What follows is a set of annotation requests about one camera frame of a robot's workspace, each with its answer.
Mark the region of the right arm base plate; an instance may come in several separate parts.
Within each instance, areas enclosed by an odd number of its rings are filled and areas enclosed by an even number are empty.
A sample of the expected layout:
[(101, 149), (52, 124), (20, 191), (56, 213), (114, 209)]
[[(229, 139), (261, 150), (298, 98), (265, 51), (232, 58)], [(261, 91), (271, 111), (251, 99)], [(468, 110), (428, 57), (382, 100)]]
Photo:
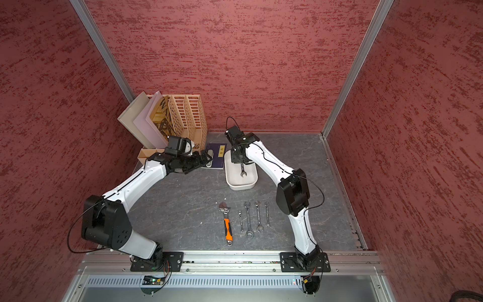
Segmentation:
[(297, 252), (281, 252), (280, 267), (283, 273), (330, 273), (332, 271), (327, 253), (316, 251), (302, 256)]

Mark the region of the large silver combination wrench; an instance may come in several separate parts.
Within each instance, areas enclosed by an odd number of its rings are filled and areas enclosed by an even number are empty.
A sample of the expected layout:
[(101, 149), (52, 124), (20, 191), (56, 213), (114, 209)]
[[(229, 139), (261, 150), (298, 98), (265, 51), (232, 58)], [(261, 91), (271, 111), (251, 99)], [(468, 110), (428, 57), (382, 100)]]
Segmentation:
[(250, 218), (250, 203), (244, 202), (244, 208), (247, 216), (247, 231), (246, 238), (252, 240), (254, 238), (254, 232), (252, 230), (251, 218)]

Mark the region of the orange handled adjustable wrench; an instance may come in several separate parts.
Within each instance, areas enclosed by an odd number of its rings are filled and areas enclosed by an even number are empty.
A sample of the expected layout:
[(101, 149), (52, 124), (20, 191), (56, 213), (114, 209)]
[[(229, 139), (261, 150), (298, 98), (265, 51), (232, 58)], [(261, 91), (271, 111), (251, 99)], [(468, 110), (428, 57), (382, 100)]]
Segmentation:
[(233, 245), (233, 235), (232, 235), (231, 223), (229, 219), (230, 208), (227, 207), (225, 202), (222, 202), (219, 205), (219, 209), (223, 213), (226, 243), (227, 243), (227, 246), (231, 247)]

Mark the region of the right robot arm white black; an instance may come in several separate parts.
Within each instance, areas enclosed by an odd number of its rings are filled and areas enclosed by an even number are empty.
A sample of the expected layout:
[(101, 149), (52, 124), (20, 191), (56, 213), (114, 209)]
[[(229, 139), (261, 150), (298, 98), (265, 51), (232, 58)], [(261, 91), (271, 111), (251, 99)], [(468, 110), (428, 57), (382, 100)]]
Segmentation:
[(321, 255), (309, 222), (308, 179), (302, 169), (293, 169), (280, 161), (254, 133), (245, 134), (238, 126), (226, 130), (234, 164), (258, 165), (277, 186), (276, 203), (289, 217), (294, 234), (298, 267), (307, 271)]

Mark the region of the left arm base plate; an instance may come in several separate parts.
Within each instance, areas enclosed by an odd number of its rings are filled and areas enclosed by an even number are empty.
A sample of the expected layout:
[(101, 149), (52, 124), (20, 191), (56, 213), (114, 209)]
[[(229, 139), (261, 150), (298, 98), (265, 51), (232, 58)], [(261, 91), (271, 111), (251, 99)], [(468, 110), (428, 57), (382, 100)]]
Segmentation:
[(131, 272), (156, 273), (156, 272), (179, 272), (183, 262), (183, 252), (156, 252), (149, 259), (132, 257)]

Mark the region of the medium silver combination wrench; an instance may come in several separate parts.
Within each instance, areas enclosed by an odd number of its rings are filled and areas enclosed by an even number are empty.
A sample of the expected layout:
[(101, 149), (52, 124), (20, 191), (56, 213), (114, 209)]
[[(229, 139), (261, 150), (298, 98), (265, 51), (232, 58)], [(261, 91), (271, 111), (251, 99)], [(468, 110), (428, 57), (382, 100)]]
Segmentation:
[(262, 222), (261, 222), (260, 202), (259, 201), (255, 202), (255, 208), (256, 208), (256, 211), (257, 211), (257, 231), (259, 233), (261, 233), (262, 231), (264, 231), (264, 227), (263, 227)]

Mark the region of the small silver combination wrench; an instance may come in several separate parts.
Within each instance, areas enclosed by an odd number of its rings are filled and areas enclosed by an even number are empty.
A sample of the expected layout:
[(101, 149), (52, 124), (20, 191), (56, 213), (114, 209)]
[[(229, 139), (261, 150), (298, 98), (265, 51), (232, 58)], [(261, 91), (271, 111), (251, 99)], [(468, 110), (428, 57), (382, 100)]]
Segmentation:
[(244, 221), (243, 221), (243, 216), (242, 216), (242, 211), (238, 211), (238, 217), (239, 217), (239, 222), (240, 222), (240, 232), (244, 232)]

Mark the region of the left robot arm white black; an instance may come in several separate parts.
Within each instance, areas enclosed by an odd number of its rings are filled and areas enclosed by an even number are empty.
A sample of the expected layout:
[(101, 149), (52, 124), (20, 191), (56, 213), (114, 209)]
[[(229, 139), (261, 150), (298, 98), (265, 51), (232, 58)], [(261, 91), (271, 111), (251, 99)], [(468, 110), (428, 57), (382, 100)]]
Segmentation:
[(153, 185), (169, 174), (188, 174), (205, 167), (212, 159), (205, 151), (179, 155), (153, 154), (126, 181), (101, 196), (92, 195), (86, 200), (81, 237), (139, 259), (160, 261), (161, 244), (134, 231), (128, 213)]

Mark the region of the white plastic storage box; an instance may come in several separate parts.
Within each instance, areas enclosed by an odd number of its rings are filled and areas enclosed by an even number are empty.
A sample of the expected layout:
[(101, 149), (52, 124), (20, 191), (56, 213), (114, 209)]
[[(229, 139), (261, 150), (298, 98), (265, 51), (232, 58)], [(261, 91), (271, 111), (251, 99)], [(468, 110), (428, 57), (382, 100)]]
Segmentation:
[(255, 164), (235, 164), (231, 161), (231, 151), (224, 155), (225, 178), (234, 191), (250, 190), (255, 187), (259, 177)]

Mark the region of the silver end wrench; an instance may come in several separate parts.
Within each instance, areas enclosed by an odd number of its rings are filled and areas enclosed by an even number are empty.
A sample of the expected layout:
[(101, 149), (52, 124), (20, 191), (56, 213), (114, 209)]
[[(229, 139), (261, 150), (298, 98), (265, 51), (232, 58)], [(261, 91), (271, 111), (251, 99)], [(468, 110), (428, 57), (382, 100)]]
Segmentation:
[(269, 227), (270, 226), (270, 214), (269, 214), (269, 204), (268, 204), (268, 202), (265, 203), (265, 219), (266, 219), (266, 225)]
[(246, 173), (245, 168), (244, 168), (244, 164), (243, 164), (243, 163), (241, 163), (241, 164), (240, 164), (240, 166), (241, 166), (241, 173), (240, 173), (240, 176), (241, 176), (241, 177), (245, 177), (245, 176), (247, 176), (247, 173)]

